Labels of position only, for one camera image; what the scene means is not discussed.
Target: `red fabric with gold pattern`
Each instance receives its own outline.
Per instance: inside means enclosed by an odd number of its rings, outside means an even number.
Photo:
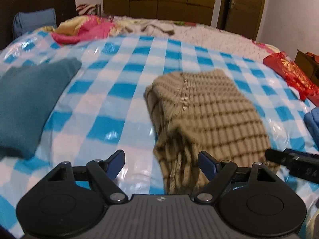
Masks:
[[[310,99],[319,106],[319,88],[314,85],[295,62],[287,60],[285,52],[271,54],[264,58],[263,63],[279,74],[288,86],[298,90],[300,99]]]

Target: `black device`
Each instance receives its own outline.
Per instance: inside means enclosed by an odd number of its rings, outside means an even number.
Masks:
[[[265,157],[268,161],[286,166],[290,175],[319,183],[319,155],[287,148],[283,152],[267,149]]]
[[[237,167],[202,151],[198,166],[209,180],[202,192],[129,200],[113,182],[124,162],[118,150],[86,166],[56,166],[17,205],[24,238],[297,239],[306,217],[302,199],[262,163]]]

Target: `dark brown headboard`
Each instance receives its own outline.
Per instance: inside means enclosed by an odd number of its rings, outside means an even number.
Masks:
[[[77,15],[75,0],[0,0],[0,49],[12,42],[12,22],[18,12],[54,8],[56,24]]]

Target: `checkered sheet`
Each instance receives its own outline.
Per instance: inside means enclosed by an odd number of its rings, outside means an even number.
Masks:
[[[261,63],[179,41],[118,36],[60,47],[45,32],[22,36],[0,54],[0,74],[11,66],[36,65],[76,57],[82,68],[48,119],[35,157],[0,161],[0,224],[22,235],[15,216],[19,199],[61,161],[85,165],[123,149],[126,163],[117,177],[127,193],[163,193],[152,149],[155,133],[143,93],[154,78],[172,71],[221,68],[259,112],[272,147],[317,152],[303,116],[314,105],[301,102],[280,76]],[[309,207],[317,184],[279,175]]]

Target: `beige knit sweater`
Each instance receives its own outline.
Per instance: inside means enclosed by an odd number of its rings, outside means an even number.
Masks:
[[[208,182],[197,167],[202,150],[238,166],[266,163],[270,141],[263,123],[222,70],[160,76],[146,88],[145,99],[167,193],[192,193]]]

